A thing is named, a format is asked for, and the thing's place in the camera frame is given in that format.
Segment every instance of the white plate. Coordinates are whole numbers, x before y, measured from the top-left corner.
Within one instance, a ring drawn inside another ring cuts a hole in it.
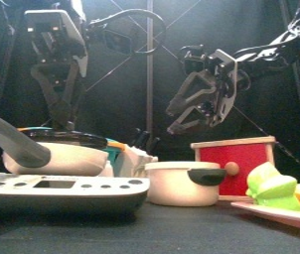
[[[233,202],[230,205],[249,210],[258,217],[300,228],[300,211],[266,207],[252,202]]]

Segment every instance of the gray handle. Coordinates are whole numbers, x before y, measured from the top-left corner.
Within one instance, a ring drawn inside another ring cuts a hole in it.
[[[0,118],[0,147],[16,163],[27,168],[44,166],[51,159],[48,148],[31,140]]]

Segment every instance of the white cooking pot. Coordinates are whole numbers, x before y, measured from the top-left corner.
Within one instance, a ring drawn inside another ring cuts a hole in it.
[[[157,162],[144,166],[148,201],[162,205],[207,206],[219,198],[225,170],[207,162]]]
[[[107,153],[82,146],[37,143],[0,118],[0,147],[7,170],[15,174],[96,176]]]

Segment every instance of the wooden box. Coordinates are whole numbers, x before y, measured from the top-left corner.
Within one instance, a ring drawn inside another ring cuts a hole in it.
[[[195,161],[218,163],[227,172],[219,185],[221,200],[248,199],[248,174],[260,164],[273,164],[273,144],[272,136],[191,144]]]

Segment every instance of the green toy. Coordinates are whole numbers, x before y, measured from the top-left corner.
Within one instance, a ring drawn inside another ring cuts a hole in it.
[[[269,162],[252,170],[246,183],[246,195],[256,204],[300,211],[300,201],[294,195],[297,181],[281,175]]]

